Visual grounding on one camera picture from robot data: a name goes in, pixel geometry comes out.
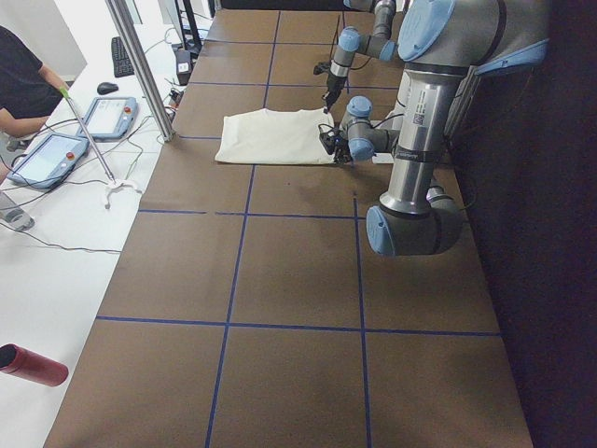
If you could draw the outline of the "silver-grey robot arm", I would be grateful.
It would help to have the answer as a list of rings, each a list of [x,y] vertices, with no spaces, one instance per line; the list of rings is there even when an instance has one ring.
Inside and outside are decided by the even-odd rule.
[[[410,1],[358,0],[344,1],[343,4],[350,9],[372,13],[374,23],[369,34],[361,34],[353,26],[343,28],[329,61],[318,63],[314,67],[315,75],[327,74],[326,93],[322,96],[325,113],[329,113],[338,101],[349,73],[354,70],[356,54],[386,62],[395,57],[397,43],[392,39],[394,17],[397,12],[406,13]]]
[[[548,1],[353,1],[371,12],[374,27],[340,33],[323,67],[327,105],[338,100],[356,54],[404,64],[398,129],[370,122],[371,101],[352,98],[338,126],[320,127],[320,142],[337,162],[393,157],[388,190],[366,217],[368,241],[378,254],[435,255],[458,240],[463,217],[435,180],[444,129],[462,80],[515,73],[540,64],[547,52]]]

